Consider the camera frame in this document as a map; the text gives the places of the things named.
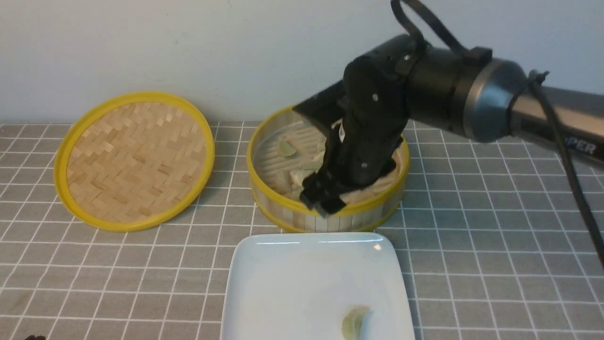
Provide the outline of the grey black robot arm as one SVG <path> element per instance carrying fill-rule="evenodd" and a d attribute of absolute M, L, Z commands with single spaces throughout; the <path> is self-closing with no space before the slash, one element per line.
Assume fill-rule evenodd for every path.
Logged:
<path fill-rule="evenodd" d="M 302 183 L 302 203 L 328 217 L 345 207 L 342 195 L 390 174 L 410 119 L 479 143 L 514 136 L 556 148 L 530 90 L 537 76 L 481 52 L 486 59 L 474 64 L 402 34 L 357 57 L 342 80 L 294 106 L 327 139 L 323 165 Z"/>

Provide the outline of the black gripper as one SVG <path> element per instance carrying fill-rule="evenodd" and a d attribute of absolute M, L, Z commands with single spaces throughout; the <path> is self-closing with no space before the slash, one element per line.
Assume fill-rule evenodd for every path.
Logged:
<path fill-rule="evenodd" d="M 303 181 L 300 201 L 309 210 L 330 217 L 346 207 L 341 195 L 394 170 L 391 157 L 409 117 L 397 65 L 415 53 L 376 48 L 352 60 L 339 82 L 294 105 L 327 139 L 321 168 Z"/>

